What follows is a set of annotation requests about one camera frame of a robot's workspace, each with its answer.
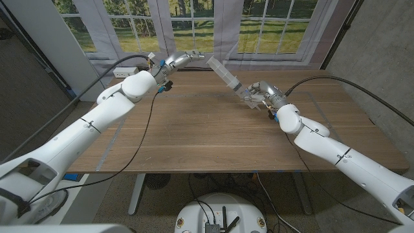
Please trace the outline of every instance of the window pane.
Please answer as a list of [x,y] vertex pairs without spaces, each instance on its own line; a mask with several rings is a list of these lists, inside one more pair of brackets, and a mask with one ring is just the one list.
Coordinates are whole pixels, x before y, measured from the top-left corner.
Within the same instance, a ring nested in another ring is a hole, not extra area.
[[199,52],[213,52],[214,21],[194,21],[195,48]]
[[240,24],[240,36],[238,52],[256,52],[259,40],[261,21],[242,20]]
[[287,18],[291,0],[269,0],[267,4],[266,17]]
[[307,27],[308,22],[289,22],[279,53],[296,53]]
[[78,14],[78,10],[72,0],[52,0],[59,14]]
[[96,52],[91,36],[80,17],[64,17],[63,20],[84,52]]
[[245,0],[243,3],[242,17],[263,17],[266,1]]
[[190,0],[168,0],[171,17],[191,17]]
[[266,21],[261,32],[259,53],[275,54],[285,27],[282,21]]
[[142,51],[160,52],[153,21],[150,19],[134,19],[134,24]]
[[138,42],[132,31],[131,21],[129,19],[111,19],[119,43],[124,52],[139,52]]
[[172,21],[175,48],[177,51],[193,51],[193,30],[191,21]]
[[124,0],[103,0],[106,12],[110,16],[126,16],[128,15],[127,6]]
[[214,17],[214,0],[193,0],[194,17]]
[[291,19],[310,19],[318,0],[296,0],[293,4]]
[[147,0],[127,0],[129,10],[133,16],[151,16]]

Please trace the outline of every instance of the black cable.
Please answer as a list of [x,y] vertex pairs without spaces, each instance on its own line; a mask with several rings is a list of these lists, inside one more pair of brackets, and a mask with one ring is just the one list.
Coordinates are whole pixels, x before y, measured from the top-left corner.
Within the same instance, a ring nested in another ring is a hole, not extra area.
[[19,152],[21,149],[23,149],[24,146],[26,146],[34,137],[36,137],[40,132],[42,132],[47,126],[49,126],[53,121],[55,121],[60,115],[62,115],[72,104],[75,104],[90,88],[92,88],[96,83],[98,83],[109,71],[114,69],[119,63],[126,61],[131,58],[145,58],[148,60],[149,58],[145,55],[141,54],[135,54],[130,55],[125,58],[122,58],[121,60],[116,61],[113,63],[110,68],[106,69],[99,77],[97,77],[91,84],[89,84],[77,97],[75,97],[69,104],[67,104],[59,113],[54,115],[46,124],[44,124],[42,127],[40,127],[36,132],[34,132],[29,138],[26,139],[22,144],[20,144],[19,147],[17,147],[11,154],[7,155],[6,158],[4,158],[1,161],[1,164],[5,163],[9,158],[11,158],[13,155],[15,155],[17,152]]
[[164,66],[161,66],[160,67],[160,69],[158,70],[158,72],[156,73],[156,75],[154,75],[154,77],[157,77],[157,75],[160,73],[160,71],[161,71],[161,69],[163,68]]
[[265,217],[265,221],[267,222],[267,212],[266,212],[266,206],[265,206],[265,203],[263,202],[263,200],[262,200],[260,197],[255,196],[254,194],[249,194],[247,191],[244,191],[242,188],[247,188],[247,189],[248,189],[248,187],[244,187],[244,186],[238,185],[238,184],[235,182],[235,180],[234,180],[234,178],[233,178],[233,177],[230,177],[230,176],[229,176],[229,178],[230,178],[230,180],[232,180],[232,182],[235,184],[235,186],[232,186],[231,184],[229,184],[228,186],[221,185],[221,184],[220,184],[220,183],[219,183],[216,179],[214,179],[214,178],[211,176],[211,174],[208,174],[208,176],[207,176],[207,179],[211,179],[211,180],[213,181],[213,183],[214,183],[214,184],[215,184],[218,188],[222,188],[223,190],[226,190],[227,192],[228,192],[228,190],[229,190],[229,189],[232,189],[232,190],[235,190],[235,191],[237,191],[237,192],[241,192],[242,194],[246,195],[247,197],[249,197],[249,198],[250,198],[250,200],[251,200],[251,202],[253,203],[253,205],[254,205],[254,206],[258,206],[258,205],[257,205],[257,203],[256,203],[256,201],[254,200],[254,197],[258,198],[258,199],[260,200],[260,202],[261,202],[262,206],[263,206],[263,217]]
[[[206,215],[206,217],[207,217],[207,223],[208,223],[208,224],[210,224],[210,220],[208,219],[208,215],[207,215],[206,211],[204,210],[204,208],[203,208],[203,207],[202,207],[202,205],[201,205],[201,201],[199,201],[199,200],[197,199],[197,197],[196,197],[196,196],[195,196],[195,194],[194,194],[194,190],[193,190],[193,188],[191,187],[190,176],[191,176],[191,174],[189,173],[189,174],[188,174],[188,186],[190,187],[191,193],[193,194],[193,197],[194,197],[195,201],[196,201],[196,202],[200,205],[200,207],[202,208],[202,211],[203,211],[203,212],[204,212],[204,214]],[[213,223],[215,224],[215,216],[214,216],[214,212],[213,212],[213,218],[214,218]]]
[[204,205],[206,205],[211,211],[212,211],[212,213],[213,213],[213,223],[215,224],[215,216],[214,216],[214,211],[213,211],[213,209],[210,207],[210,205],[209,204],[207,204],[207,203],[205,203],[204,201],[200,201],[200,200],[197,200],[196,202],[200,202],[200,203],[202,203],[202,204],[204,204]]
[[409,124],[411,124],[412,126],[414,126],[414,121],[412,121],[412,119],[408,118],[406,115],[404,115],[403,113],[401,113],[398,109],[396,109],[395,107],[393,107],[391,104],[383,101],[381,98],[379,98],[378,96],[376,96],[375,94],[371,93],[370,91],[368,91],[367,89],[351,82],[348,80],[345,80],[343,78],[339,78],[339,77],[335,77],[335,76],[330,76],[330,75],[326,75],[326,76],[313,76],[310,78],[306,78],[300,82],[298,82],[297,84],[293,85],[293,87],[291,87],[286,93],[285,96],[288,96],[291,94],[291,92],[293,91],[293,89],[295,89],[297,86],[299,86],[300,84],[310,81],[310,80],[314,80],[314,79],[333,79],[333,80],[338,80],[341,82],[344,82],[346,84],[349,84],[361,91],[363,91],[365,94],[368,94],[370,97],[374,98],[376,101],[380,102],[381,104],[384,104],[386,107],[388,107],[390,110],[392,110],[394,113],[396,113],[398,116],[400,116],[401,118],[403,118],[406,122],[408,122]]
[[278,233],[280,232],[280,226],[282,226],[284,229],[285,229],[285,231],[286,231],[286,233],[287,233],[287,228],[283,225],[283,224],[281,224],[280,222],[279,223],[276,223],[274,226],[273,226],[273,232],[274,232],[274,228],[276,227],[276,226],[278,226]]
[[46,197],[46,196],[48,196],[48,195],[50,195],[50,194],[53,194],[53,193],[55,193],[55,192],[59,192],[59,191],[62,191],[62,190],[68,190],[68,189],[71,189],[71,188],[80,188],[80,187],[85,187],[85,186],[89,186],[89,185],[92,185],[92,184],[98,184],[98,183],[101,183],[101,182],[104,182],[104,181],[107,181],[107,180],[109,180],[109,179],[112,179],[113,177],[115,177],[116,175],[118,175],[119,173],[121,173],[121,172],[123,172],[130,164],[131,164],[131,162],[132,162],[132,160],[134,160],[134,158],[135,158],[135,156],[137,155],[137,153],[138,153],[138,151],[139,151],[139,149],[141,148],[141,145],[142,145],[142,142],[144,141],[144,138],[145,138],[145,134],[147,133],[147,130],[148,130],[148,125],[149,125],[149,121],[151,120],[151,115],[152,115],[152,113],[153,113],[153,106],[154,106],[154,100],[155,100],[155,97],[157,97],[157,95],[158,95],[159,93],[157,92],[155,95],[154,95],[154,98],[153,98],[153,101],[152,101],[152,103],[151,103],[151,110],[150,110],[150,112],[149,112],[149,117],[148,117],[148,122],[147,122],[147,126],[146,126],[146,128],[145,128],[145,131],[144,131],[144,135],[142,135],[142,139],[141,139],[141,142],[140,142],[140,144],[139,144],[139,146],[138,146],[138,148],[136,149],[136,151],[135,151],[135,153],[134,153],[134,155],[132,156],[132,158],[129,160],[129,162],[119,171],[119,172],[116,172],[114,175],[112,175],[112,176],[110,176],[110,177],[108,177],[108,178],[106,178],[106,179],[102,179],[102,180],[100,180],[100,181],[95,181],[95,182],[92,182],[92,183],[89,183],[89,184],[80,184],[80,185],[74,185],[74,186],[70,186],[70,187],[66,187],[66,188],[60,188],[60,189],[57,189],[57,190],[55,190],[55,191],[51,191],[51,192],[49,192],[49,193],[47,193],[47,194],[44,194],[44,195],[41,195],[40,197],[38,197],[38,198],[36,198],[36,199],[34,199],[34,200],[30,200],[30,202],[29,202],[29,205],[30,204],[32,204],[33,202],[35,202],[35,201],[37,201],[37,200],[39,200],[39,199],[41,199],[41,198],[43,198],[43,197]]
[[382,221],[387,221],[387,222],[389,222],[389,223],[393,223],[393,224],[396,224],[396,225],[401,225],[401,223],[397,223],[397,222],[395,222],[395,221],[392,221],[392,220],[388,220],[388,219],[384,219],[384,218],[382,218],[382,217],[378,217],[378,216],[374,216],[374,215],[372,215],[372,214],[368,214],[368,213],[365,213],[365,212],[363,212],[363,211],[361,211],[361,210],[357,210],[357,209],[355,209],[355,208],[352,208],[352,207],[350,207],[350,206],[347,206],[347,205],[345,205],[345,204],[343,204],[342,202],[340,202],[339,200],[337,200],[337,198],[335,198],[332,194],[330,194],[317,180],[316,180],[316,178],[313,176],[313,174],[311,173],[311,170],[309,169],[309,167],[307,166],[307,164],[306,164],[306,162],[302,159],[302,156],[300,155],[300,152],[299,152],[299,150],[295,147],[295,145],[293,145],[293,143],[292,143],[292,141],[290,141],[290,138],[289,138],[289,136],[287,135],[287,133],[285,133],[285,135],[286,135],[286,137],[287,137],[287,140],[289,141],[289,143],[290,143],[290,145],[292,145],[293,146],[293,148],[296,150],[296,153],[299,155],[299,158],[300,158],[300,160],[303,162],[303,164],[305,165],[305,167],[306,167],[306,169],[308,169],[308,172],[309,172],[309,174],[310,174],[310,176],[313,178],[313,180],[315,181],[315,183],[326,193],[326,194],[328,194],[330,197],[332,197],[332,199],[334,199],[338,204],[340,204],[340,205],[342,205],[342,206],[344,206],[344,207],[346,207],[346,208],[348,208],[348,209],[350,209],[350,210],[354,210],[355,212],[358,212],[358,213],[360,213],[360,214],[365,214],[365,215],[367,215],[367,216],[369,216],[369,217],[373,217],[373,218],[376,218],[376,219],[379,219],[379,220],[382,220]]

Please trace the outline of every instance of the wooden table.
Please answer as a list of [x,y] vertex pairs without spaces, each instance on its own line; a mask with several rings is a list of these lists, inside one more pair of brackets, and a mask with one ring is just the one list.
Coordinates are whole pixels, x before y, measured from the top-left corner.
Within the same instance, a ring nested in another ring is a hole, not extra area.
[[[232,72],[244,84],[268,81],[286,91],[296,82],[327,71]],[[178,172],[306,172],[279,125],[266,109],[250,109],[214,72],[176,72],[173,89],[155,99],[147,135],[135,160],[125,170],[133,173]],[[111,85],[121,82],[114,79]],[[115,124],[70,167],[71,173],[120,170],[141,141],[153,93]],[[288,98],[301,115],[321,122],[331,137],[342,141],[386,168],[404,172],[409,164],[392,143],[332,80],[313,80],[297,87]],[[305,151],[312,171],[336,168]]]

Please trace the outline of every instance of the window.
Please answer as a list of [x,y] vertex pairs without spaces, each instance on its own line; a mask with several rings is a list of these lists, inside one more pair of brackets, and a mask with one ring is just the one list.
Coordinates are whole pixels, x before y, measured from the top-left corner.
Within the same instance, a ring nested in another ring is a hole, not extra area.
[[84,52],[96,52],[88,30],[72,0],[52,0]]
[[178,51],[213,52],[214,0],[169,0]]
[[245,0],[238,53],[295,54],[318,0]]
[[124,52],[159,52],[147,0],[103,0]]

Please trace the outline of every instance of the cable connector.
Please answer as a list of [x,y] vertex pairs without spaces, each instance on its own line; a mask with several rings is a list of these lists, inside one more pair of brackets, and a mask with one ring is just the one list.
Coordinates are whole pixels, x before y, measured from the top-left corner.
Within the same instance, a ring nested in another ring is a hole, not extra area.
[[158,93],[162,93],[163,91],[165,91],[166,87],[160,87],[160,89],[158,89]]
[[269,118],[271,119],[271,120],[275,120],[276,122],[279,122],[279,119],[278,119],[278,115],[275,113],[275,112],[273,112],[272,110],[267,110],[267,112],[269,113]]
[[148,54],[148,58],[149,59],[153,59],[155,57],[155,54],[153,52],[151,52],[150,54]]

